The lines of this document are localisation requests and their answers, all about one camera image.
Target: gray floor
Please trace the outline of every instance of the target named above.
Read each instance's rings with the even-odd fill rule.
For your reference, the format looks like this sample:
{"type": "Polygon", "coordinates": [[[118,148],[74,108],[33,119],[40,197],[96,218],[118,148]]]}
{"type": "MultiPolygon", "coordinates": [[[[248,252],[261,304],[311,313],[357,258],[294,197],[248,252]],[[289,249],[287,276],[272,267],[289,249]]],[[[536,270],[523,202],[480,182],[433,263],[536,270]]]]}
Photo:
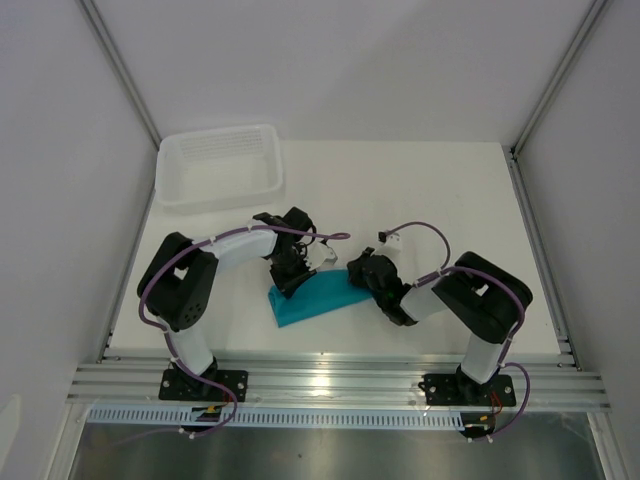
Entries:
{"type": "Polygon", "coordinates": [[[226,428],[194,441],[88,425],[72,480],[604,479],[586,416],[525,416],[493,444],[453,432],[226,428]]]}

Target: table surface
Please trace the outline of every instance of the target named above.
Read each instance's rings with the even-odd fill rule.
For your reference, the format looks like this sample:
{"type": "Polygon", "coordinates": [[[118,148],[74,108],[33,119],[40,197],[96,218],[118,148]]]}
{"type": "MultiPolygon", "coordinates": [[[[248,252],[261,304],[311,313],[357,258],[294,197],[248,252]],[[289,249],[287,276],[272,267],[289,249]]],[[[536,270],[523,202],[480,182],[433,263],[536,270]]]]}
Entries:
{"type": "MultiPolygon", "coordinates": [[[[162,335],[137,316],[135,290],[164,237],[214,235],[245,225],[254,214],[305,210],[318,231],[347,231],[334,241],[336,267],[377,245],[377,232],[411,220],[438,226],[455,261],[472,250],[524,281],[534,301],[511,348],[515,354],[558,354],[555,329],[502,148],[497,143],[283,142],[285,193],[273,204],[198,215],[175,215],[153,203],[110,342],[111,348],[164,347],[162,335]]],[[[429,230],[401,232],[397,264],[405,281],[444,259],[429,230]]],[[[373,300],[278,328],[267,300],[269,265],[252,260],[216,276],[200,320],[214,350],[336,352],[380,355],[464,353],[469,332],[449,311],[413,327],[397,327],[373,300]]]]}

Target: white plastic bin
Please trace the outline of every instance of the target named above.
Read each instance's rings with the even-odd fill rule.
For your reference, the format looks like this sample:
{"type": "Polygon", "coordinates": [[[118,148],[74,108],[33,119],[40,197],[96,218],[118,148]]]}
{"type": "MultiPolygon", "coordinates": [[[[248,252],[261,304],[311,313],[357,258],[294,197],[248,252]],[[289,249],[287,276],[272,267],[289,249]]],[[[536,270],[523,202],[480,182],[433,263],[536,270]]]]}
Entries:
{"type": "Polygon", "coordinates": [[[283,188],[280,143],[271,125],[182,133],[160,144],[156,200],[168,211],[260,205],[283,188]]]}

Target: gray wall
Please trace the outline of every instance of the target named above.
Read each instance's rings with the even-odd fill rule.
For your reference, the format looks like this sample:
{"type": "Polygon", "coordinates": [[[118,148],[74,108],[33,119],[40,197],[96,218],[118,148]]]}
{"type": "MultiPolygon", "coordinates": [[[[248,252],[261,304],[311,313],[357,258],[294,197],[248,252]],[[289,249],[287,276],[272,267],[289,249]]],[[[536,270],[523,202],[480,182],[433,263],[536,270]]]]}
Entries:
{"type": "Polygon", "coordinates": [[[0,2],[0,405],[23,397],[2,478],[36,479],[46,464],[153,159],[74,2],[0,2]]]}
{"type": "Polygon", "coordinates": [[[616,0],[521,165],[586,366],[640,457],[640,3],[616,0]]]}
{"type": "Polygon", "coordinates": [[[161,135],[511,144],[590,0],[97,0],[161,135]]]}

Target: blue fabric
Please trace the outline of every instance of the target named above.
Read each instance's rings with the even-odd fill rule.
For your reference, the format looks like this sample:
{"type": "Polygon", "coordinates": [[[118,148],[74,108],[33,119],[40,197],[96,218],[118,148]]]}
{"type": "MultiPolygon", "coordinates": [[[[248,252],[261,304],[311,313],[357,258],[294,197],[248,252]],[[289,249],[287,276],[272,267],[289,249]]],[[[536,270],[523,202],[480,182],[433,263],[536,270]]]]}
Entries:
{"type": "Polygon", "coordinates": [[[354,287],[349,283],[346,270],[316,273],[288,300],[275,286],[269,290],[269,302],[278,327],[286,327],[369,298],[369,290],[354,287]]]}

